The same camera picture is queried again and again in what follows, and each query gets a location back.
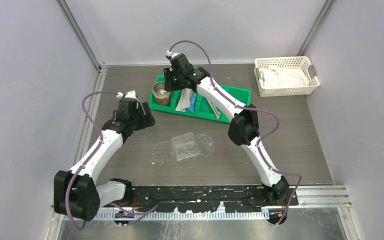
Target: white wall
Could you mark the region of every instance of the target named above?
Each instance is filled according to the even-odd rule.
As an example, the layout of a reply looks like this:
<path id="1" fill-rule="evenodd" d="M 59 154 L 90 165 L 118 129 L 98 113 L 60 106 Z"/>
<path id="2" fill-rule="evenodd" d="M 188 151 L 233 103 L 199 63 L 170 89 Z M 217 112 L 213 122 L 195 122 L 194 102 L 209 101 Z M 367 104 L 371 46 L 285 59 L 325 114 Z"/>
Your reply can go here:
<path id="1" fill-rule="evenodd" d="M 95 55 L 107 65 L 166 64 L 179 40 L 214 63 L 296 56 L 324 0 L 68 0 Z M 193 46 L 179 46 L 206 62 Z"/>
<path id="2" fill-rule="evenodd" d="M 384 1 L 337 1 L 307 53 L 310 112 L 367 239 L 384 239 Z"/>
<path id="3" fill-rule="evenodd" d="M 0 1 L 0 239 L 44 239 L 96 74 L 54 0 Z"/>

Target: white plastic basket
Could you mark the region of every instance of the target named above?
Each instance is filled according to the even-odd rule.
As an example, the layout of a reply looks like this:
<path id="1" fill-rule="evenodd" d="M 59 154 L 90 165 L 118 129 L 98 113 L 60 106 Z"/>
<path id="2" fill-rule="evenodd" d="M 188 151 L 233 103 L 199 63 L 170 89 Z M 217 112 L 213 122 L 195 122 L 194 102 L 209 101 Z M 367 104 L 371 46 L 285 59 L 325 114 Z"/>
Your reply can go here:
<path id="1" fill-rule="evenodd" d="M 260 84 L 261 71 L 275 65 L 286 69 L 301 69 L 309 80 L 308 86 L 290 87 L 290 88 L 264 88 Z M 291 96 L 291 95 L 309 95 L 316 89 L 320 83 L 316 71 L 306 56 L 288 56 L 288 57 L 268 57 L 257 58 L 254 67 L 255 79 L 257 81 L 259 95 L 261 97 Z"/>

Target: tin can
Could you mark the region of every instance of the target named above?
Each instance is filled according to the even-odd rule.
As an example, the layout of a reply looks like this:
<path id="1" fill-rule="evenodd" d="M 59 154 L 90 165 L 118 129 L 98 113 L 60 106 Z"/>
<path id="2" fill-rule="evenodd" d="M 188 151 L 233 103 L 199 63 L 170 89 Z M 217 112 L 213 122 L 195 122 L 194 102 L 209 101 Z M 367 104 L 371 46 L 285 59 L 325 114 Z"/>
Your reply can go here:
<path id="1" fill-rule="evenodd" d="M 170 105 L 170 92 L 164 89 L 165 85 L 166 83 L 163 81 L 156 82 L 153 85 L 152 92 L 159 105 L 168 106 Z"/>

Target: green plastic bin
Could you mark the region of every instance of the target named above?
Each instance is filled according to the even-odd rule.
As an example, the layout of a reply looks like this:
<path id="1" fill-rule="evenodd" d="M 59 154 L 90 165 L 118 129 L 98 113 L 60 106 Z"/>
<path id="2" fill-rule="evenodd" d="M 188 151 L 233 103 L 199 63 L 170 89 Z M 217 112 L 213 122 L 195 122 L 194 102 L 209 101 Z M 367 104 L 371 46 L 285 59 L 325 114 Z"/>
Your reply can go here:
<path id="1" fill-rule="evenodd" d="M 155 82 L 162 82 L 165 81 L 164 76 L 158 76 L 156 78 Z M 251 102 L 251 90 L 249 89 L 243 89 L 239 87 L 234 86 L 224 86 L 220 85 L 226 92 L 228 92 L 230 95 L 232 95 L 234 98 L 238 99 L 242 103 L 249 105 Z M 198 95 L 196 98 L 195 103 L 195 111 L 191 112 L 189 110 L 186 111 L 176 111 L 176 106 L 180 100 L 181 90 L 179 91 L 173 91 L 171 93 L 170 97 L 170 104 L 168 106 L 160 105 L 157 103 L 157 101 L 154 98 L 153 93 L 151 92 L 149 96 L 149 107 L 152 110 L 157 110 L 161 112 L 166 113 L 172 113 L 172 114 L 179 114 L 189 117 L 195 117 L 195 118 L 201 118 L 201 119 L 208 119 L 213 120 L 216 122 L 222 122 L 222 123 L 230 123 L 228 118 L 220 111 L 221 115 L 220 118 L 216 119 L 216 114 L 213 112 L 212 108 L 210 107 L 210 104 L 208 103 L 207 99 L 201 95 Z"/>

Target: gray table surface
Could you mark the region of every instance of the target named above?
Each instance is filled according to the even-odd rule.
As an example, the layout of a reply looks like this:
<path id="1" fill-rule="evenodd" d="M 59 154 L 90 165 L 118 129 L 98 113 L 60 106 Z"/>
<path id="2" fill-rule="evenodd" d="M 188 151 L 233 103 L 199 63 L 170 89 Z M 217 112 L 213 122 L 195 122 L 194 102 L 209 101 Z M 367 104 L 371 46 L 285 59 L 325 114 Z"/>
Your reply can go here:
<path id="1" fill-rule="evenodd" d="M 148 102 L 152 86 L 157 76 L 163 74 L 164 67 L 110 67 L 103 90 L 124 93 L 136 90 L 139 100 Z M 252 64 L 214 65 L 213 74 L 220 85 L 251 89 L 251 103 L 279 116 L 280 128 L 263 141 L 279 170 L 302 174 L 301 184 L 332 184 L 305 96 L 260 97 Z M 102 126 L 117 108 L 118 100 L 103 94 L 96 122 Z M 261 184 L 248 155 L 229 139 L 228 124 L 154 110 L 152 114 L 156 124 L 135 132 L 127 140 L 108 161 L 97 185 L 111 178 L 129 180 L 137 186 Z M 258 120 L 261 133 L 270 131 L 276 124 L 273 117 L 264 113 L 258 113 Z M 207 134 L 214 139 L 212 156 L 166 166 L 152 164 L 152 151 L 158 143 L 190 132 Z M 91 144 L 97 137 L 94 131 Z M 296 177 L 287 179 L 290 184 L 296 184 L 298 180 Z"/>

